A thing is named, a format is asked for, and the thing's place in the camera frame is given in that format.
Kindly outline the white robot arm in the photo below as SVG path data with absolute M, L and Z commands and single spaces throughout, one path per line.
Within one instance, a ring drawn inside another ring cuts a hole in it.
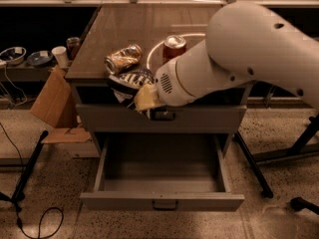
M 138 111 L 181 107 L 251 81 L 275 85 L 319 110 L 319 42 L 264 6 L 219 9 L 203 41 L 156 71 L 135 96 Z

